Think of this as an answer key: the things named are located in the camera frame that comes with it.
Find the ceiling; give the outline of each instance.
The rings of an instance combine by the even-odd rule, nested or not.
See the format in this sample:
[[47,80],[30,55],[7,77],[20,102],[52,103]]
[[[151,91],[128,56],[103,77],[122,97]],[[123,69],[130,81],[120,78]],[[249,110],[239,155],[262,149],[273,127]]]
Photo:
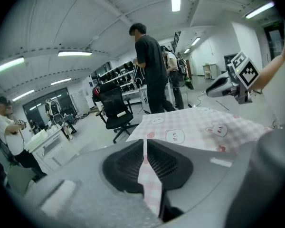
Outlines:
[[[12,98],[31,89],[44,95],[87,77],[133,49],[128,30],[134,22],[145,24],[157,40],[171,41],[176,31],[186,31],[181,48],[215,25],[222,11],[245,15],[264,1],[181,0],[180,11],[172,12],[171,0],[18,0],[0,28],[0,64],[19,56],[25,62],[0,73],[0,95]],[[70,49],[93,54],[57,57]]]

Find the pink checkered cloth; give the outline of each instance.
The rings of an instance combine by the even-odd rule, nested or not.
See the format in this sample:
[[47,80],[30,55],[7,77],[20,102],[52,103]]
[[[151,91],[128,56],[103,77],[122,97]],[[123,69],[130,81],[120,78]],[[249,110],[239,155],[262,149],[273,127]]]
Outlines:
[[[240,145],[256,141],[270,131],[268,127],[209,108],[190,108],[168,113],[143,115],[127,141],[159,139],[182,146],[220,152],[238,152]],[[138,182],[144,186],[144,200],[159,214],[162,184],[147,161],[140,168]]]

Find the glass door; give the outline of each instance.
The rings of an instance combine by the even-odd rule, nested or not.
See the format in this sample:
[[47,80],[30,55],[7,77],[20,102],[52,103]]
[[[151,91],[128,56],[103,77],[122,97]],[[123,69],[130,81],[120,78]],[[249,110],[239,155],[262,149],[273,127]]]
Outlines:
[[284,25],[282,22],[274,23],[264,28],[269,44],[271,60],[282,53],[284,45]]

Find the man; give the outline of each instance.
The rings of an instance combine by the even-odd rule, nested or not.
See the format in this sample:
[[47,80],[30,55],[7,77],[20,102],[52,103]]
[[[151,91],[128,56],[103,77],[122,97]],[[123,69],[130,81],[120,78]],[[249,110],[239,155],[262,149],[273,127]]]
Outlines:
[[[58,117],[57,119],[59,119],[60,121],[65,123],[64,119],[63,119],[63,116],[60,114],[60,107],[59,107],[59,105],[58,105],[58,103],[56,101],[53,101],[50,98],[46,99],[45,109],[46,109],[46,114],[50,118],[52,124],[56,124],[55,121],[54,121],[54,116],[55,115],[60,115],[60,117]],[[66,126],[61,128],[61,131],[63,132],[63,134],[65,135],[65,137],[68,140],[72,140],[73,139],[73,136],[70,134],[70,132],[69,132],[69,130],[67,129]]]
[[171,102],[165,96],[165,86],[168,83],[165,63],[161,47],[151,36],[147,36],[147,28],[141,23],[133,24],[129,34],[135,40],[138,67],[145,68],[147,80],[147,96],[152,114],[175,111]]
[[183,82],[183,85],[185,85],[184,76],[180,75],[178,72],[176,56],[165,46],[161,46],[161,51],[166,63],[168,77],[172,82],[173,94],[175,98],[175,108],[184,109],[184,102],[182,100],[180,90],[180,82]]
[[101,84],[97,84],[96,87],[93,89],[92,91],[92,95],[93,95],[93,100],[96,103],[96,106],[98,108],[99,111],[102,110],[102,104],[99,98],[99,93],[100,93],[100,85]]
[[29,121],[29,125],[31,127],[31,129],[29,130],[30,132],[33,131],[34,134],[37,134],[40,132],[40,128],[38,123],[36,123],[35,121],[33,121],[33,119],[30,119]]
[[3,96],[0,97],[0,139],[4,142],[9,148],[12,155],[14,155],[15,159],[24,167],[24,168],[35,168],[42,174],[46,175],[42,172],[38,162],[35,160],[32,153],[24,150],[25,141],[21,130],[23,130],[26,126],[25,124],[17,124],[14,120],[14,117],[7,118],[6,114],[13,112],[9,112],[11,109],[10,102]]

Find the cap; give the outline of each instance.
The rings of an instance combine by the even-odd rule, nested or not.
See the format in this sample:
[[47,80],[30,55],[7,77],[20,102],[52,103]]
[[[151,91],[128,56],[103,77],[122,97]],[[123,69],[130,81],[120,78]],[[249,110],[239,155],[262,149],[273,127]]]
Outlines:
[[10,105],[10,101],[8,101],[4,96],[0,96],[0,104],[8,106]]

